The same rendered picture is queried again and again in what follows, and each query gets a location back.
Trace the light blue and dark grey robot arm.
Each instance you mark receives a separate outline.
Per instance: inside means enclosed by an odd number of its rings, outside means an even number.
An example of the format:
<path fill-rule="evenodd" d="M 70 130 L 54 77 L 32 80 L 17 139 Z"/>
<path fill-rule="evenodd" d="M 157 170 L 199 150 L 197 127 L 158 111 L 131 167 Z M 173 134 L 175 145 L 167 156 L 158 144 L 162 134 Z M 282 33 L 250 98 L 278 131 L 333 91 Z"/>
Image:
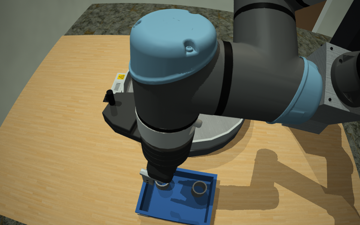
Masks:
<path fill-rule="evenodd" d="M 326 0 L 234 0 L 233 42 L 217 40 L 200 14 L 163 9 L 130 33 L 129 72 L 141 122 L 183 131 L 199 114 L 302 124 L 316 112 L 323 81 L 298 55 L 295 11 Z M 347 106 L 360 107 L 360 51 L 338 56 L 331 82 Z"/>

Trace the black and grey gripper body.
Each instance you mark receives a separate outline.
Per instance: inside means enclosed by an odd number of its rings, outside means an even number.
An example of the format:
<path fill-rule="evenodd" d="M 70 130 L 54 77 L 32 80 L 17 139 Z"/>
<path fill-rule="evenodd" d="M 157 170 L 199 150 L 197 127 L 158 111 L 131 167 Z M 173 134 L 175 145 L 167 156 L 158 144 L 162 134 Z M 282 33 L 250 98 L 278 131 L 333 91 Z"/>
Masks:
<path fill-rule="evenodd" d="M 139 119 L 133 92 L 107 90 L 108 105 L 102 114 L 105 122 L 118 134 L 141 143 L 147 162 L 148 176 L 170 183 L 179 165 L 189 156 L 195 128 L 202 126 L 197 119 L 189 128 L 175 133 L 150 129 Z"/>

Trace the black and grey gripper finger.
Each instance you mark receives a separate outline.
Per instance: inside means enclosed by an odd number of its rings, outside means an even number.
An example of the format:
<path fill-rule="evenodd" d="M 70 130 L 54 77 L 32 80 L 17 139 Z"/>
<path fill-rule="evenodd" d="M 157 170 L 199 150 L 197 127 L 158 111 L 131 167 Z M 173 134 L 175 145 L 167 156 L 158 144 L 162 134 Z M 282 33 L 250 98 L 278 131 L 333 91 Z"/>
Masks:
<path fill-rule="evenodd" d="M 158 180 L 155 180 L 155 179 L 149 177 L 146 169 L 142 168 L 141 171 L 140 171 L 140 175 L 142 175 L 143 182 L 148 183 L 150 185 L 154 185 L 154 181 L 157 181 L 157 182 L 160 182 L 160 183 L 164 184 L 161 181 L 158 181 Z"/>

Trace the grey metal sleeve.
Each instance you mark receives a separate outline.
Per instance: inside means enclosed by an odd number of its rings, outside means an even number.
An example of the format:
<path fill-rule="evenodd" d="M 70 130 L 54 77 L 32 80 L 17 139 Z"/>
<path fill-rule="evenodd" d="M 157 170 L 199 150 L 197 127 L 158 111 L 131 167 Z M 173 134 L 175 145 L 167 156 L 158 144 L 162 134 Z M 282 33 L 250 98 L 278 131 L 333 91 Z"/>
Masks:
<path fill-rule="evenodd" d="M 159 185 L 159 184 L 157 183 L 157 181 L 155 181 L 155 184 L 156 184 L 156 187 L 157 187 L 158 189 L 160 189 L 160 190 L 166 190 L 166 189 L 169 187 L 169 185 L 170 185 L 170 183 L 167 183 L 166 185 Z"/>
<path fill-rule="evenodd" d="M 203 188 L 203 191 L 202 193 L 197 193 L 195 190 L 194 190 L 194 187 L 195 186 L 200 186 Z M 202 197 L 204 195 L 204 193 L 206 192 L 207 190 L 207 185 L 203 182 L 203 181 L 196 181 L 193 186 L 192 186 L 192 189 L 191 189 L 191 193 L 194 197 Z"/>

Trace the grey round turntable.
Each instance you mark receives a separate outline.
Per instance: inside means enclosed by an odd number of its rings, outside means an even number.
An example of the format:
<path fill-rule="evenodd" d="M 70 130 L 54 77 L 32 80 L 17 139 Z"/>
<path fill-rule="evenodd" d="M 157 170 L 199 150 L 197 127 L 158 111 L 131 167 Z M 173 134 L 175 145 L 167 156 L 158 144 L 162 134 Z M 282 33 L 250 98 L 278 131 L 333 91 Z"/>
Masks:
<path fill-rule="evenodd" d="M 116 92 L 133 92 L 129 70 L 117 73 L 111 87 Z M 245 119 L 199 114 L 202 126 L 195 128 L 195 134 L 188 157 L 207 155 L 227 145 L 240 130 Z"/>

